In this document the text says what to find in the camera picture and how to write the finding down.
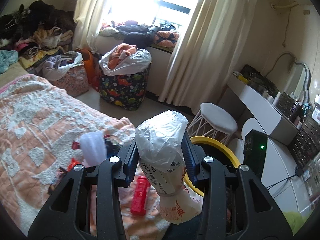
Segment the red candy tube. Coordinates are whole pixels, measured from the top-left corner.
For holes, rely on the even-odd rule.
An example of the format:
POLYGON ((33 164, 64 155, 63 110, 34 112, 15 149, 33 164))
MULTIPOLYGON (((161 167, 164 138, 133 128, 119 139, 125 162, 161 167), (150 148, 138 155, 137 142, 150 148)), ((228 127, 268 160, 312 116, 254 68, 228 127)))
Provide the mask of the red candy tube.
POLYGON ((148 194, 150 183, 144 176, 139 176, 136 180, 136 188, 133 194, 130 212, 136 216, 144 216, 146 214, 146 203, 148 201, 148 194))

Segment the white plastic bag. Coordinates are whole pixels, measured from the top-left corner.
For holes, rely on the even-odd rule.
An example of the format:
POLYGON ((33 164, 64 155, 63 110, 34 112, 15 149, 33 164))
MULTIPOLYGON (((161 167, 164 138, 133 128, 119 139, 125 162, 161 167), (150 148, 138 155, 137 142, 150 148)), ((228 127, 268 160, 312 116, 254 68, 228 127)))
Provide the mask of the white plastic bag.
POLYGON ((156 209, 172 224, 181 224, 199 215, 203 198, 185 184, 187 174, 182 139, 187 118, 168 110, 136 128, 139 166, 159 195, 156 209))

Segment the red plastic bag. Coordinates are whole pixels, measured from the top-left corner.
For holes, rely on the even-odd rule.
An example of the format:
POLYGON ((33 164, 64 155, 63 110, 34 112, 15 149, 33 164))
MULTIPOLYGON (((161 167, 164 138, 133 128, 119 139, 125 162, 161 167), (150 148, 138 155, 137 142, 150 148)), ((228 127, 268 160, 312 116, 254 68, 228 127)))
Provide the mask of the red plastic bag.
POLYGON ((73 168, 75 165, 78 165, 78 164, 80 164, 80 162, 77 161, 75 158, 72 158, 70 164, 69 164, 68 167, 67 167, 67 171, 68 171, 68 172, 71 171, 72 168, 73 168))

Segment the yellow rimmed trash bin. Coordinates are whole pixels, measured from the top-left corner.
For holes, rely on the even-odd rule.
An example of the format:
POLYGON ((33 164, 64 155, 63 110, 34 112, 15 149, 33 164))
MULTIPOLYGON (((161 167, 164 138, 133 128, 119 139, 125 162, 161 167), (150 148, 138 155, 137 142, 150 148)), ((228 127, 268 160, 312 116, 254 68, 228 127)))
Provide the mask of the yellow rimmed trash bin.
POLYGON ((204 186, 201 185, 201 180, 206 178, 206 172, 202 170, 201 161, 205 156, 212 157, 222 165, 235 168, 240 165, 239 159, 227 146, 209 137, 189 137, 185 134, 181 148, 186 166, 184 182, 201 197, 204 196, 204 186))

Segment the black device green light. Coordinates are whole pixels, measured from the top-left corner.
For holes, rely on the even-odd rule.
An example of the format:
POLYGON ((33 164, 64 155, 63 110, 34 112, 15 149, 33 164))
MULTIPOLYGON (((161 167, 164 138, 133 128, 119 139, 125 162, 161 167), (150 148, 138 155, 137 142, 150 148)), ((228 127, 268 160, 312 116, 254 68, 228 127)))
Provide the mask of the black device green light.
POLYGON ((251 130, 245 136, 244 161, 255 175, 261 179, 263 175, 267 150, 267 135, 265 133, 251 130))

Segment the white chair back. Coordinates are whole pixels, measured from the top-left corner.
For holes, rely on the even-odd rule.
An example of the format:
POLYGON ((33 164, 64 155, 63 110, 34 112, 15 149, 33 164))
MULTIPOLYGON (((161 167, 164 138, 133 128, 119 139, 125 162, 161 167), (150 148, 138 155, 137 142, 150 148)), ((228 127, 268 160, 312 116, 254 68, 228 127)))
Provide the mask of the white chair back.
POLYGON ((241 130, 241 138, 242 140, 245 140, 246 135, 251 130, 255 130, 261 133, 265 133, 259 122, 255 118, 249 118, 243 125, 242 130, 241 130))

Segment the white round stool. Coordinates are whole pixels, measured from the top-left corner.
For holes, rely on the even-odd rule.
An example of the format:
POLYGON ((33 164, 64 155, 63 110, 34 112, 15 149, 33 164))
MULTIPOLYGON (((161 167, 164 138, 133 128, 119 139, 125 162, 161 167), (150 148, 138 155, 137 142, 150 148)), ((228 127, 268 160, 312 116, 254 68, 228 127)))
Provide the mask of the white round stool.
POLYGON ((234 118, 223 108, 209 102, 200 104, 199 111, 187 128, 190 137, 210 137, 224 145, 237 130, 234 118))

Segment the peach white bed blanket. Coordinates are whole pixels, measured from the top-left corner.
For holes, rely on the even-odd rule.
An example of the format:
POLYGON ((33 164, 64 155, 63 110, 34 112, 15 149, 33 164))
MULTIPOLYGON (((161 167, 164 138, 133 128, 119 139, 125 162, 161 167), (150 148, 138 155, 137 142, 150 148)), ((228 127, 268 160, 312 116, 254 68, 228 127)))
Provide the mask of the peach white bed blanket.
POLYGON ((26 236, 49 197, 60 168, 84 163, 72 143, 104 131, 116 145, 131 143, 135 127, 69 96, 46 79, 27 74, 1 88, 1 205, 26 236))

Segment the white vanity desk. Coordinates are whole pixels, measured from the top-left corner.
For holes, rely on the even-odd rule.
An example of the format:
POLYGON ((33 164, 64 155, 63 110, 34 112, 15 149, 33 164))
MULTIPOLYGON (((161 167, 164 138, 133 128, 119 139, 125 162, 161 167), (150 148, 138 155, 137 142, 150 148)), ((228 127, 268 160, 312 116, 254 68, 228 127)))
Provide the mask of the white vanity desk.
POLYGON ((227 86, 253 114, 269 137, 284 145, 290 144, 298 129, 283 113, 234 75, 229 77, 227 86))

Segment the dinosaur print laundry basket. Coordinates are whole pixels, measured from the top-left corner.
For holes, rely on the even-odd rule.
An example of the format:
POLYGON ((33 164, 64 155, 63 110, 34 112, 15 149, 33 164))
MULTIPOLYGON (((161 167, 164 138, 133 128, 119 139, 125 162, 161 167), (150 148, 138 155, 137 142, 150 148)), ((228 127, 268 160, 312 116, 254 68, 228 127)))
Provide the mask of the dinosaur print laundry basket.
POLYGON ((148 84, 151 65, 136 74, 107 76, 99 78, 100 97, 118 107, 136 111, 142 104, 148 84))

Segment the pink floral fabric basket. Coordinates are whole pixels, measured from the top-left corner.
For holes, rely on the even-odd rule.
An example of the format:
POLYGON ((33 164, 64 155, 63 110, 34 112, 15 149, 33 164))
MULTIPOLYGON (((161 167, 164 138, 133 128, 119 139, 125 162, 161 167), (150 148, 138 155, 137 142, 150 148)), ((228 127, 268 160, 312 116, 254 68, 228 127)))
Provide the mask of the pink floral fabric basket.
POLYGON ((56 87, 64 89, 70 96, 76 97, 89 90, 87 73, 84 65, 71 68, 64 77, 50 81, 56 87))

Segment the dark green bag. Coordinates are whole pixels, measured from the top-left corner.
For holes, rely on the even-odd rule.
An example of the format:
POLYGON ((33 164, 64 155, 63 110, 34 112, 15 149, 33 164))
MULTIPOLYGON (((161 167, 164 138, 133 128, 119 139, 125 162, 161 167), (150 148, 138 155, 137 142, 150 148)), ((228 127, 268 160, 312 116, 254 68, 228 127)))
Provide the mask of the dark green bag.
POLYGON ((263 95, 265 92, 272 96, 273 98, 276 97, 279 90, 276 85, 271 82, 268 78, 261 75, 255 68, 251 67, 250 65, 246 64, 240 70, 240 73, 244 78, 249 81, 249 86, 253 88, 256 92, 263 95))

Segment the orange bag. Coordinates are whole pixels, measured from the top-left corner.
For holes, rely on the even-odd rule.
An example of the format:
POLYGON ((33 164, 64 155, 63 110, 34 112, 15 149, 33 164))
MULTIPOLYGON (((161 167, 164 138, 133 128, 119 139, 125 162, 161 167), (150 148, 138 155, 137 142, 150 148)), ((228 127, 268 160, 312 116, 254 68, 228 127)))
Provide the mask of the orange bag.
POLYGON ((87 73, 88 83, 92 84, 95 78, 95 63, 92 53, 87 49, 80 50, 84 62, 84 68, 87 73))

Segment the white bag of clothes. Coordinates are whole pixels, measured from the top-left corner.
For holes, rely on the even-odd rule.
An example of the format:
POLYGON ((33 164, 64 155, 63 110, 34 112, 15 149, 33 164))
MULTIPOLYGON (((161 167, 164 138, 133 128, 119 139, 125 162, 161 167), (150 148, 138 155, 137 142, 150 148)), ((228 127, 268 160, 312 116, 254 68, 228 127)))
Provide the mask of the white bag of clothes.
POLYGON ((121 43, 101 58, 99 66, 107 76, 129 75, 146 70, 151 60, 151 54, 147 50, 121 43))

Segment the light blue cloth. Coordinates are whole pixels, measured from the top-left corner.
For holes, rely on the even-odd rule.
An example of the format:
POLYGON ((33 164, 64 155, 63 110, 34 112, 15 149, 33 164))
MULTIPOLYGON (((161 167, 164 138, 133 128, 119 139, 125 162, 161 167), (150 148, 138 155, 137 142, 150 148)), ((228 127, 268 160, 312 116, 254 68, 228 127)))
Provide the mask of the light blue cloth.
POLYGON ((16 50, 0 51, 0 74, 6 72, 9 66, 18 61, 18 52, 16 50))

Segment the cream curtain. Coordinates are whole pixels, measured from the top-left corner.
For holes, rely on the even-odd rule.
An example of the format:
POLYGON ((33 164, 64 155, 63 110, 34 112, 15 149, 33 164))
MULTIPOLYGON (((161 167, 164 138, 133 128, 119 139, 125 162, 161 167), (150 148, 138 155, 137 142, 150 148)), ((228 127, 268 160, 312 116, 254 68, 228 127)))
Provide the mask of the cream curtain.
MULTIPOLYGON (((74 48, 95 50, 104 15, 150 16, 156 0, 77 0, 74 48)), ((160 78, 159 101, 197 112, 215 102, 233 71, 253 20, 257 0, 187 0, 191 15, 160 78)))

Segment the pile of clothes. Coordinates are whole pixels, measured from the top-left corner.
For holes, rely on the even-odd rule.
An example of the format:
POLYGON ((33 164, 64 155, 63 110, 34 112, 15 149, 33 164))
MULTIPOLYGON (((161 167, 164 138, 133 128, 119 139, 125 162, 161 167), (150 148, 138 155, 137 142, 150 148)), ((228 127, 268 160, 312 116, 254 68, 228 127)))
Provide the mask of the pile of clothes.
POLYGON ((56 9, 41 0, 27 8, 20 5, 18 11, 1 16, 1 50, 16 50, 16 63, 32 69, 71 50, 76 28, 73 16, 73 11, 56 9))

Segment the clothes on window sill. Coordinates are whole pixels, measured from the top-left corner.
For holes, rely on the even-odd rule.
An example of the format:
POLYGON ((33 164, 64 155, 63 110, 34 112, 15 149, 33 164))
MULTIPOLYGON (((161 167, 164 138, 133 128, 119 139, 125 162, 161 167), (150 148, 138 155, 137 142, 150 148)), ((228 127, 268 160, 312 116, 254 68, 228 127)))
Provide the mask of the clothes on window sill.
POLYGON ((136 45, 138 48, 148 48, 152 45, 173 49, 180 38, 176 26, 169 21, 158 24, 138 24, 136 21, 126 21, 122 24, 111 22, 111 25, 101 26, 99 35, 123 40, 124 43, 136 45))

